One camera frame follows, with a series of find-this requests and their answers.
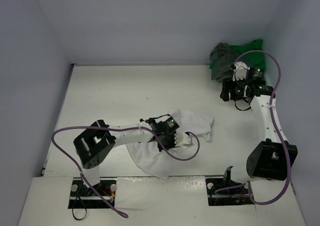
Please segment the white t shirt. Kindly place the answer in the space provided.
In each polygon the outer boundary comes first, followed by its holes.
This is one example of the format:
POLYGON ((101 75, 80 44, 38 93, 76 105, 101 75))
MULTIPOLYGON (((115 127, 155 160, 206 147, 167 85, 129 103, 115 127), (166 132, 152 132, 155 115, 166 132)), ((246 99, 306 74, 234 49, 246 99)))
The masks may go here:
MULTIPOLYGON (((178 108, 169 109, 167 113, 178 123, 178 132, 190 131, 206 142, 211 141, 213 116, 178 108)), ((175 160, 164 151, 159 151, 156 142, 130 143, 126 148, 135 165, 143 172, 161 179, 167 179, 173 172, 175 160)))

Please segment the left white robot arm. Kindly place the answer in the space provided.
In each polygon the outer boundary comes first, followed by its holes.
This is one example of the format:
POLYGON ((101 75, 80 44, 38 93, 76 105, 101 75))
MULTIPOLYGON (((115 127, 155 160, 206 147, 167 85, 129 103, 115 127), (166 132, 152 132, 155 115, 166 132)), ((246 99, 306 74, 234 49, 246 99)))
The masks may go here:
POLYGON ((110 151, 121 145, 153 143, 162 151, 177 147, 177 130, 180 126, 169 116, 165 121, 158 118, 140 120, 132 126, 110 126, 103 120, 97 120, 91 129, 85 129, 73 140, 75 150, 80 158, 86 180, 82 190, 90 196, 100 189, 100 168, 110 151))

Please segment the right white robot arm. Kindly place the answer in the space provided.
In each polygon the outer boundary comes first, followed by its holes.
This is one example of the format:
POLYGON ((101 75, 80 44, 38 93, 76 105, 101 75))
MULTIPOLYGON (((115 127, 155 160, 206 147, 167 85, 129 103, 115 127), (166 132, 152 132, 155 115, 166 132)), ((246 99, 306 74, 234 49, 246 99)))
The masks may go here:
POLYGON ((227 168, 221 179, 222 188, 232 192, 240 183, 248 181, 284 181, 287 160, 293 164, 298 149, 288 142, 281 129, 274 89, 266 84, 261 68, 237 62, 231 69, 233 76, 223 79, 220 98, 225 102, 244 100, 249 104, 256 118, 259 142, 243 164, 227 168))

